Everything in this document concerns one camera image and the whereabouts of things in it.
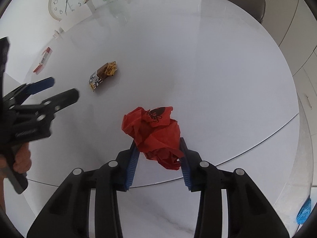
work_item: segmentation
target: finger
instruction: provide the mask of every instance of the finger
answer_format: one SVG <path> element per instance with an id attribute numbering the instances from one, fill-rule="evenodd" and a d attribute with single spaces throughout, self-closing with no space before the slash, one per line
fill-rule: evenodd
<path id="1" fill-rule="evenodd" d="M 5 160 L 4 156 L 0 156 L 0 168 L 7 167 L 7 161 Z"/>
<path id="2" fill-rule="evenodd" d="M 31 152 L 29 151 L 28 146 L 22 146 L 17 154 L 15 155 L 15 162 L 20 163 L 22 161 L 28 160 L 31 157 Z"/>
<path id="3" fill-rule="evenodd" d="M 31 162 L 31 160 L 29 160 L 24 165 L 18 165 L 17 167 L 13 167 L 13 170 L 19 174 L 23 174 L 23 173 L 26 173 L 27 171 L 29 171 L 31 166 L 32 166 L 32 162 Z"/>

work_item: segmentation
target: red package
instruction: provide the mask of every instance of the red package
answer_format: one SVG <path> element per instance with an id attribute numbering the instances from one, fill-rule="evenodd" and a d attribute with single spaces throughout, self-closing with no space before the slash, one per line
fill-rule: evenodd
<path id="1" fill-rule="evenodd" d="M 123 117 L 122 130 L 134 138 L 140 152 L 170 170 L 178 170 L 183 157 L 180 151 L 180 127 L 170 118 L 173 107 L 145 111 L 138 107 Z"/>

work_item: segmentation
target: silver screw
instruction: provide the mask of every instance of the silver screw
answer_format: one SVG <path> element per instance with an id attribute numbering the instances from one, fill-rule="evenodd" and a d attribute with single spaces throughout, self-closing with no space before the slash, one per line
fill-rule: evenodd
<path id="1" fill-rule="evenodd" d="M 113 161 L 110 161 L 109 164 L 108 164 L 110 167 L 116 167 L 118 165 L 118 162 L 113 160 Z"/>
<path id="2" fill-rule="evenodd" d="M 76 175 L 76 176 L 81 174 L 81 172 L 82 172 L 82 170 L 80 168 L 76 168 L 76 169 L 73 170 L 73 174 Z"/>
<path id="3" fill-rule="evenodd" d="M 209 166 L 209 163 L 208 163 L 207 161 L 201 161 L 201 162 L 199 163 L 199 165 L 200 165 L 201 167 L 208 167 L 208 166 Z"/>
<path id="4" fill-rule="evenodd" d="M 238 168 L 238 169 L 236 170 L 236 173 L 237 173 L 237 175 L 242 176 L 242 175 L 244 175 L 244 170 L 241 169 L 241 168 Z"/>
<path id="5" fill-rule="evenodd" d="M 42 121 L 45 118 L 45 114 L 40 115 L 36 120 L 37 121 Z"/>

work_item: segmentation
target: red crumpled paper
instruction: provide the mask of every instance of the red crumpled paper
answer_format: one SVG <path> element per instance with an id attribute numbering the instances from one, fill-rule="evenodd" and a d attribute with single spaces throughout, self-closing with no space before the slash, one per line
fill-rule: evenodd
<path id="1" fill-rule="evenodd" d="M 123 117 L 122 130 L 134 138 L 140 152 L 170 170 L 178 170 L 183 157 L 180 151 L 180 127 L 170 118 L 173 107 L 144 110 L 138 107 Z"/>

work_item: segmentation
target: crumpled red wrapper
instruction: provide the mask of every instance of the crumpled red wrapper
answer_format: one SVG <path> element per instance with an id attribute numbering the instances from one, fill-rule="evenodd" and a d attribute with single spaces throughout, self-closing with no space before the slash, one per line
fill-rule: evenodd
<path id="1" fill-rule="evenodd" d="M 123 117 L 122 130 L 134 138 L 140 152 L 170 170 L 178 170 L 183 157 L 180 151 L 180 127 L 170 118 L 173 107 L 144 110 L 138 107 Z"/>

